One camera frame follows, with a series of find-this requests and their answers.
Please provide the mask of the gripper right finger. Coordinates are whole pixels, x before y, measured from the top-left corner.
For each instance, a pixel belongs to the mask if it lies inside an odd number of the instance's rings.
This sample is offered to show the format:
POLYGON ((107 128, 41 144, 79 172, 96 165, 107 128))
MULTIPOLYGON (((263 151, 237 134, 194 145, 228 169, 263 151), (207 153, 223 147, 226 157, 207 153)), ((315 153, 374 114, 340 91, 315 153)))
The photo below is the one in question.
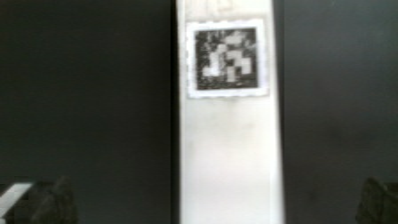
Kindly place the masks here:
POLYGON ((356 221, 358 224, 398 224, 398 182, 366 179, 356 221))

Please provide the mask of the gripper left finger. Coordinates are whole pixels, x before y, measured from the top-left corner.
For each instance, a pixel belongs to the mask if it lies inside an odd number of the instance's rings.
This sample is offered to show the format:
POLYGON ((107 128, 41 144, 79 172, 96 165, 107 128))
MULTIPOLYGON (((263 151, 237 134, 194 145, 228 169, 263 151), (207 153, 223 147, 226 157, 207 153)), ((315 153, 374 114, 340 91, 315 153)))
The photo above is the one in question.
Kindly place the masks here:
POLYGON ((0 224, 79 224, 71 182, 0 183, 0 224))

